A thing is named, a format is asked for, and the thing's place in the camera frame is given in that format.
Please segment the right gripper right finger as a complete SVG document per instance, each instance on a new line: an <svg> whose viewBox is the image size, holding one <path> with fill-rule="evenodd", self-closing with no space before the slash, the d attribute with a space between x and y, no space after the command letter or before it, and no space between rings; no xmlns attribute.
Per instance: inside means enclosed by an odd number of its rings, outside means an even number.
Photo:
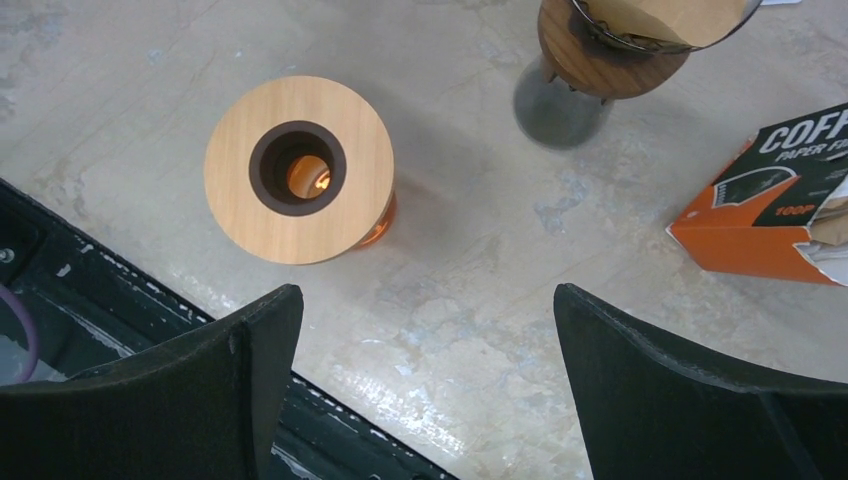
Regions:
<svg viewBox="0 0 848 480"><path fill-rule="evenodd" d="M597 479L843 479L847 387L711 350L573 285L554 317Z"/></svg>

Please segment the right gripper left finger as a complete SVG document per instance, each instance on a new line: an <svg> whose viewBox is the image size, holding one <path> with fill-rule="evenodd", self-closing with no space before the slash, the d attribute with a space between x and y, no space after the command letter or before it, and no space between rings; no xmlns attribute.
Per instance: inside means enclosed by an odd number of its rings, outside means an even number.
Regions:
<svg viewBox="0 0 848 480"><path fill-rule="evenodd" d="M64 382L1 390L5 479L264 479L304 310L283 285Z"/></svg>

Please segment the light wooden ring coaster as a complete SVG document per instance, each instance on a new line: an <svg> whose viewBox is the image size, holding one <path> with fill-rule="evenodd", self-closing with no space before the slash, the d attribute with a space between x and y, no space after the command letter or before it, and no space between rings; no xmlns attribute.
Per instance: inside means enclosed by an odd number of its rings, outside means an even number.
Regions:
<svg viewBox="0 0 848 480"><path fill-rule="evenodd" d="M387 128L348 86L288 76L246 93L206 148L208 206L223 232L270 262L309 265L365 238L395 193Z"/></svg>

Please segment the glass carafe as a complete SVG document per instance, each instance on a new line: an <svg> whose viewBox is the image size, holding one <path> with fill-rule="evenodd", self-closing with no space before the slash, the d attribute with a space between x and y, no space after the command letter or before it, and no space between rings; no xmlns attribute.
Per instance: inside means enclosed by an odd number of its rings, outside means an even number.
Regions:
<svg viewBox="0 0 848 480"><path fill-rule="evenodd" d="M529 139L553 150L567 150L600 131L614 101L574 89L539 55L520 75L512 105L516 122Z"/></svg>

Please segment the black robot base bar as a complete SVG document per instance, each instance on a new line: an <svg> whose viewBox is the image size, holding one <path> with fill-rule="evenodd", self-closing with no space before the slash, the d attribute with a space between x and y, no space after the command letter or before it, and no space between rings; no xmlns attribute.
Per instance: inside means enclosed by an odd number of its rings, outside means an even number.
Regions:
<svg viewBox="0 0 848 480"><path fill-rule="evenodd" d="M1 186L1 390L64 382L213 319L8 183ZM444 479L447 472L291 369L264 479Z"/></svg>

